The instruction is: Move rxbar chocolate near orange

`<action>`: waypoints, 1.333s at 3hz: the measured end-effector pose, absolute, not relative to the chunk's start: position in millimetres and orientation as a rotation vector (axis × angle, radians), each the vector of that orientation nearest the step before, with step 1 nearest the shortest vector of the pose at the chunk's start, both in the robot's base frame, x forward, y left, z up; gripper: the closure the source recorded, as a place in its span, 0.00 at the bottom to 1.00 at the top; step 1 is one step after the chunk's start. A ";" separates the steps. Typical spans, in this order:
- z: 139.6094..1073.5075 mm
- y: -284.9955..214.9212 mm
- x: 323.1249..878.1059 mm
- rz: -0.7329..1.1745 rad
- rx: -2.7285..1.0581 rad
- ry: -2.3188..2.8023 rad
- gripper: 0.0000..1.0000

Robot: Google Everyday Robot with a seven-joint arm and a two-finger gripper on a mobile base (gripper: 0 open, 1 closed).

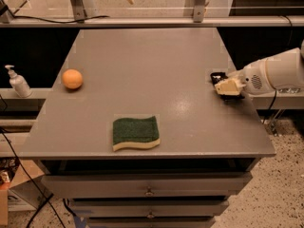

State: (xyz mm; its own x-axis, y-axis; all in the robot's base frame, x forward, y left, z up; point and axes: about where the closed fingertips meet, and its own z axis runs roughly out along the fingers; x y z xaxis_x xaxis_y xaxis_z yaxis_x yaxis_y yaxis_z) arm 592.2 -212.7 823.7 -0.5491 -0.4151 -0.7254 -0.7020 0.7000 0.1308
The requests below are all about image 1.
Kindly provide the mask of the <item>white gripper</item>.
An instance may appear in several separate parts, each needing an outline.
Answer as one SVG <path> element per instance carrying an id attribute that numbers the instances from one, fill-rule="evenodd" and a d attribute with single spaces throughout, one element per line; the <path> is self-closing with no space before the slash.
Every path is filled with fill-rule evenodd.
<path id="1" fill-rule="evenodd" d="M 245 66 L 243 70 L 235 70 L 227 74 L 228 78 L 242 79 L 240 80 L 225 79 L 215 84 L 215 89 L 218 95 L 237 96 L 244 88 L 249 94 L 259 95 L 269 93 L 274 90 L 271 86 L 266 71 L 266 61 L 258 60 Z"/>

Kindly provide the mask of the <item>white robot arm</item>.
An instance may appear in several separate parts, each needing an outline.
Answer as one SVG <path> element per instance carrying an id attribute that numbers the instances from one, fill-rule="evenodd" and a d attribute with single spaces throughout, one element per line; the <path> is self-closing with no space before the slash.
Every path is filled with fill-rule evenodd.
<path id="1" fill-rule="evenodd" d="M 217 94 L 236 98 L 241 92 L 260 95 L 304 87 L 304 47 L 296 47 L 250 63 L 241 70 L 210 75 Z"/>

